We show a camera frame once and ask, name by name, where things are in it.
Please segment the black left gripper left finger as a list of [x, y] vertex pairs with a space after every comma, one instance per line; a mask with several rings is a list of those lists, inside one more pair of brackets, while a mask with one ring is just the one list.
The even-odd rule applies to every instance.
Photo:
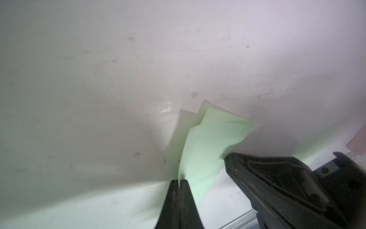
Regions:
[[179, 191], [178, 180], [172, 180], [155, 229], [179, 229]]

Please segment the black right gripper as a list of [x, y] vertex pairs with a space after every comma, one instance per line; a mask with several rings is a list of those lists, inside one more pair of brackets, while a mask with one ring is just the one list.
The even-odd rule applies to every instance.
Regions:
[[366, 171], [341, 152], [314, 171], [295, 157], [230, 153], [227, 174], [249, 198], [262, 229], [366, 227]]

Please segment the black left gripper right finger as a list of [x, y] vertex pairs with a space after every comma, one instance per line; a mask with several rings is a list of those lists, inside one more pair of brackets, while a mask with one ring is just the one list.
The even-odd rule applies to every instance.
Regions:
[[194, 198], [187, 180], [179, 185], [179, 229], [203, 229]]

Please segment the green paper sheet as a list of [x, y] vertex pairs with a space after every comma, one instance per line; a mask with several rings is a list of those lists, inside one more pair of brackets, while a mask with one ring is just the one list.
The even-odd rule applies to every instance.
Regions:
[[165, 149], [167, 180], [187, 180], [196, 205], [224, 166], [224, 157], [239, 147], [255, 124], [204, 101], [196, 113], [180, 110]]
[[333, 128], [326, 128], [308, 136], [299, 143], [292, 156], [306, 165], [312, 164], [330, 145], [335, 133]]

